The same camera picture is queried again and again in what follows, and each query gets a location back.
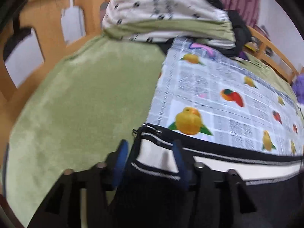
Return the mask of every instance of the yellow fruit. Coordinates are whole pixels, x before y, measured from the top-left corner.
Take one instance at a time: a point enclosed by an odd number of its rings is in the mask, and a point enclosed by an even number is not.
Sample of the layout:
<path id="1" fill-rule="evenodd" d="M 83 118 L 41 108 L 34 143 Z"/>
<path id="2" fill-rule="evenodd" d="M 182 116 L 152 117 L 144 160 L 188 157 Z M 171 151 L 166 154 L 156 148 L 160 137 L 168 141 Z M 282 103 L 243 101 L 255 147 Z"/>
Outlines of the yellow fruit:
<path id="1" fill-rule="evenodd" d="M 255 87 L 253 80 L 248 76 L 244 77 L 244 83 L 247 84 L 248 86 Z"/>
<path id="2" fill-rule="evenodd" d="M 297 151 L 295 150 L 294 143 L 293 143 L 293 141 L 291 141 L 291 153 L 292 153 L 293 155 L 295 155 L 296 152 L 297 152 Z"/>
<path id="3" fill-rule="evenodd" d="M 175 125 L 180 132 L 186 135 L 195 135 L 202 126 L 201 115 L 197 109 L 186 107 L 176 115 Z"/>
<path id="4" fill-rule="evenodd" d="M 264 144 L 264 147 L 267 151 L 271 151 L 272 142 L 271 142 L 271 139 L 270 139 L 270 135 L 269 135 L 268 131 L 266 131 L 266 130 L 264 131 L 263 144 Z"/>
<path id="5" fill-rule="evenodd" d="M 278 102 L 280 105 L 285 105 L 283 99 L 280 96 L 278 96 Z"/>
<path id="6" fill-rule="evenodd" d="M 187 60 L 188 62 L 193 63 L 193 64 L 197 64 L 200 61 L 199 57 L 195 54 L 186 54 L 186 55 L 184 55 L 184 57 L 182 59 Z"/>

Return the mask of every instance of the white stripe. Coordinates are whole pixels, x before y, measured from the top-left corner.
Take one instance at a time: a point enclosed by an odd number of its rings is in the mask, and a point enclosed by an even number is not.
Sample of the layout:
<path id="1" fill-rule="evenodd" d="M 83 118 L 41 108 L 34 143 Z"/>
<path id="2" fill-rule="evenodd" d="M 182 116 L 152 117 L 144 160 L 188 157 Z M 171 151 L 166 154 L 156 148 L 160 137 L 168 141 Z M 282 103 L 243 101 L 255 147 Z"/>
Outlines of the white stripe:
<path id="1" fill-rule="evenodd" d="M 145 170 L 145 169 L 143 169 L 143 168 L 140 168 L 140 167 L 138 167 L 136 164 L 134 164 L 134 163 L 131 163 L 132 164 L 132 166 L 135 168 L 135 169 L 137 169 L 137 170 L 139 170 L 139 171 L 141 171 L 141 172 L 143 172 L 143 173 L 146 173 L 146 174 L 148 174 L 148 175 L 151 175 L 151 176 L 156 176 L 156 177 L 165 177 L 165 178 L 168 178 L 168 179 L 173 179 L 173 180 L 179 180 L 181 177 L 179 177 L 179 176 L 172 176 L 172 175 L 167 175 L 167 174 L 163 174 L 163 173 L 160 173 L 160 172 L 155 172 L 155 171 L 152 171 L 152 170 Z"/>
<path id="2" fill-rule="evenodd" d="M 195 161 L 202 162 L 210 169 L 221 172 L 227 172 L 229 169 L 235 169 L 244 180 L 259 180 L 286 177 L 299 172 L 301 163 L 290 165 L 260 165 L 260 164 L 242 164 L 232 163 L 216 159 L 209 159 L 194 156 Z"/>
<path id="3" fill-rule="evenodd" d="M 286 181 L 290 178 L 293 178 L 295 176 L 297 176 L 299 174 L 299 172 L 286 176 L 286 177 L 282 177 L 282 178 L 276 178 L 276 179 L 268 179 L 268 180 L 254 180 L 254 181 L 247 181 L 246 185 L 260 185 L 260 184 L 268 184 L 268 183 L 278 183 L 278 182 L 283 182 Z"/>
<path id="4" fill-rule="evenodd" d="M 153 168 L 178 173 L 173 151 L 157 146 L 146 139 L 141 140 L 140 151 L 136 160 Z"/>
<path id="5" fill-rule="evenodd" d="M 141 133 L 141 135 L 142 136 L 144 136 L 144 135 L 152 136 L 157 141 L 159 141 L 159 142 L 161 142 L 165 145 L 172 146 L 171 143 L 166 142 L 166 141 L 158 138 L 154 134 L 144 132 L 144 133 Z M 222 159 L 233 160 L 233 161 L 246 162 L 246 163 L 250 163 L 250 164 L 256 163 L 256 164 L 270 164 L 270 165 L 290 165 L 290 164 L 293 164 L 293 163 L 300 163 L 301 162 L 300 160 L 292 161 L 292 162 L 276 162 L 276 161 L 264 161 L 264 160 L 254 160 L 254 159 L 240 159 L 240 158 L 228 157 L 228 156 L 223 156 L 223 155 L 218 155 L 218 154 L 213 154 L 213 153 L 206 153 L 206 152 L 197 151 L 197 150 L 193 150 L 193 149 L 186 148 L 186 147 L 183 147 L 183 149 L 186 150 L 186 151 L 191 151 L 191 152 L 195 152 L 195 153 L 199 153 L 199 154 L 209 155 L 209 156 L 218 157 L 218 158 L 222 158 Z"/>
<path id="6" fill-rule="evenodd" d="M 183 149 L 187 150 L 187 151 L 199 153 L 199 154 L 214 156 L 214 157 L 233 160 L 233 161 L 240 161 L 240 162 L 245 162 L 245 163 L 250 163 L 250 164 L 256 163 L 256 164 L 269 164 L 269 165 L 290 165 L 290 164 L 295 164 L 295 163 L 301 163 L 301 160 L 296 160 L 296 161 L 291 161 L 291 162 L 276 162 L 276 161 L 264 161 L 264 160 L 254 160 L 254 159 L 240 159 L 240 158 L 228 157 L 228 156 L 223 156 L 223 155 L 218 155 L 218 154 L 201 152 L 201 151 L 193 150 L 193 149 L 186 148 L 186 147 L 183 147 Z"/>

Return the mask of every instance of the zipper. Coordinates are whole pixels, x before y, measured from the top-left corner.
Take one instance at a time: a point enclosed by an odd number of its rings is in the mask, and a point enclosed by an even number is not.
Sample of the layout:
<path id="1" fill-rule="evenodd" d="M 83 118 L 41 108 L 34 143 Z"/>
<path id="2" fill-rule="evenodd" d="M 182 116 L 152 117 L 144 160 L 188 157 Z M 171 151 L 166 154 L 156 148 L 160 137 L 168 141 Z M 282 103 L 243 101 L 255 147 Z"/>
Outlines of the zipper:
<path id="1" fill-rule="evenodd" d="M 136 130 L 136 129 L 132 130 L 132 135 L 135 138 L 138 133 L 143 133 L 143 132 L 151 133 L 151 134 L 154 134 L 157 136 L 161 136 L 161 134 L 162 134 L 162 131 L 160 129 L 154 127 L 152 124 L 142 123 L 141 127 L 138 130 Z"/>

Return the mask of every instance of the red fruit illustration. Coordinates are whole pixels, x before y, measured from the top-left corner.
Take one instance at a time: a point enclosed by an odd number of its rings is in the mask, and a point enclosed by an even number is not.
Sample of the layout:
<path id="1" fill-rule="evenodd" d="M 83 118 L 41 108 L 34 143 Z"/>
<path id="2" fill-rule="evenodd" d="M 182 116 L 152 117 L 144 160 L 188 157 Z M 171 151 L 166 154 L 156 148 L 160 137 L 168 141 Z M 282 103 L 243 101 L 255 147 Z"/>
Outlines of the red fruit illustration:
<path id="1" fill-rule="evenodd" d="M 293 129 L 293 131 L 294 132 L 296 132 L 297 134 L 298 134 L 298 130 L 297 130 L 297 127 L 296 127 L 296 125 L 294 124 L 294 125 L 292 125 L 292 129 Z"/>
<path id="2" fill-rule="evenodd" d="M 235 101 L 240 107 L 244 107 L 244 102 L 242 97 L 230 89 L 221 90 L 221 97 L 227 101 Z"/>
<path id="3" fill-rule="evenodd" d="M 279 123 L 282 124 L 282 120 L 281 120 L 280 114 L 277 113 L 276 111 L 273 111 L 272 114 L 273 114 L 273 118 L 274 118 L 275 120 L 277 120 Z"/>
<path id="4" fill-rule="evenodd" d="M 243 102 L 243 99 L 242 99 L 241 95 L 239 95 L 237 92 L 233 92 L 233 93 L 232 93 L 232 97 L 234 98 L 234 101 L 235 101 L 240 107 L 244 107 L 244 102 Z"/>

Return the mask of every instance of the wooden bed frame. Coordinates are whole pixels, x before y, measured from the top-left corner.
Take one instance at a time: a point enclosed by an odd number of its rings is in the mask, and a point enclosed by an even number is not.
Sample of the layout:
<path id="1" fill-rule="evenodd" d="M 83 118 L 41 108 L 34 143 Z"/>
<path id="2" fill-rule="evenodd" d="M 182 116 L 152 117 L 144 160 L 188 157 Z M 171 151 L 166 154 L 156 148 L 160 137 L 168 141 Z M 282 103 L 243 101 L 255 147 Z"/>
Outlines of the wooden bed frame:
<path id="1" fill-rule="evenodd" d="M 46 75 L 60 59 L 77 51 L 89 39 L 101 33 L 100 5 L 105 1 L 110 0 L 74 0 L 74 5 L 81 7 L 84 12 L 86 36 L 70 45 L 66 45 L 61 30 L 60 11 L 61 9 L 69 7 L 69 0 L 28 0 L 20 12 L 20 26 L 34 28 L 44 57 L 44 63 L 34 70 L 19 88 L 16 88 L 14 85 L 3 61 L 4 45 L 7 39 L 13 34 L 12 22 L 8 23 L 0 33 L 0 162 L 3 161 L 9 135 L 16 119 L 27 100 L 44 80 Z M 264 61 L 283 79 L 291 83 L 294 76 L 299 74 L 292 63 L 262 34 L 252 28 L 249 29 L 252 35 L 261 41 L 258 48 L 251 50 L 251 54 Z M 271 48 L 280 56 L 291 69 L 290 74 L 284 71 L 279 64 L 264 53 L 266 47 Z M 3 208 L 5 206 L 1 198 L 0 205 Z M 7 207 L 6 214 L 10 220 L 13 221 L 16 227 L 22 227 L 18 220 L 14 218 L 13 213 L 11 212 L 9 214 L 9 212 L 9 207 Z"/>

